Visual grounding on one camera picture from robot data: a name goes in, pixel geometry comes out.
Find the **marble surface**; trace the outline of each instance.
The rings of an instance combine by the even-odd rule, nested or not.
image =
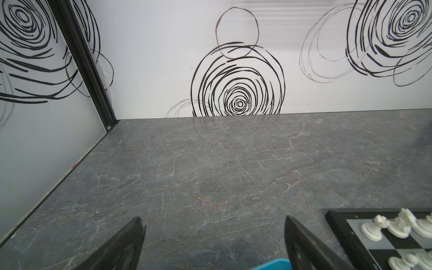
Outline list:
[[[346,259],[325,209],[432,206],[431,122],[431,109],[122,120],[0,248],[0,268],[71,269],[135,216],[138,269],[287,257],[287,214]]]

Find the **blue plastic container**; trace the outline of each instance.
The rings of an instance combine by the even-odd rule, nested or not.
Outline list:
[[[251,270],[292,270],[288,259],[275,259]]]

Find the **white pawn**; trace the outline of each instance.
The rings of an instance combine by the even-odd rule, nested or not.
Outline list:
[[[428,254],[417,253],[417,259],[419,259],[419,266],[423,270],[432,270],[432,251]]]
[[[388,230],[399,238],[407,238],[410,235],[411,227],[416,226],[416,217],[408,209],[402,208],[394,221],[390,221]]]
[[[426,220],[417,220],[416,226],[413,226],[413,229],[423,237],[432,238],[432,213],[426,216]]]
[[[397,257],[390,257],[390,259],[388,259],[388,265],[390,265],[390,268],[393,270],[411,270],[411,268],[418,263],[419,260],[412,254],[402,256],[402,259]]]
[[[390,222],[385,216],[377,215],[374,218],[375,223],[363,223],[362,232],[367,238],[373,241],[380,241],[382,239],[381,229],[387,228]]]

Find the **chess square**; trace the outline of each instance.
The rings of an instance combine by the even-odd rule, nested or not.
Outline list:
[[[354,233],[357,235],[366,249],[395,249],[395,247],[389,242],[389,240],[387,240],[385,236],[383,236],[380,241],[372,241],[363,234],[361,229],[362,224],[373,224],[374,221],[372,219],[347,219],[346,221],[351,226]]]
[[[389,230],[382,230],[384,237],[394,246],[395,249],[422,249],[423,247],[411,236],[399,238],[394,236]]]
[[[412,255],[416,255],[417,253],[427,254],[427,252],[424,249],[397,249],[397,251],[400,254],[400,256],[397,256],[398,258],[400,258],[404,255],[407,255],[407,254],[412,254]],[[411,269],[412,270],[422,270],[418,265],[414,266]]]
[[[371,249],[369,250],[369,253],[375,259],[381,270],[392,270],[390,265],[388,265],[388,259],[390,257],[400,257],[399,253],[395,249]]]
[[[432,248],[432,238],[423,237],[414,230],[411,230],[410,235],[417,241],[417,243],[420,244],[422,248]]]

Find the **black metal post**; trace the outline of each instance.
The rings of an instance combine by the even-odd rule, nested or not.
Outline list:
[[[75,60],[81,77],[87,86],[96,110],[106,130],[116,123],[114,111],[105,93],[101,78],[99,77],[93,55],[79,26],[78,19],[73,11],[70,0],[47,0],[54,14],[66,44]]]

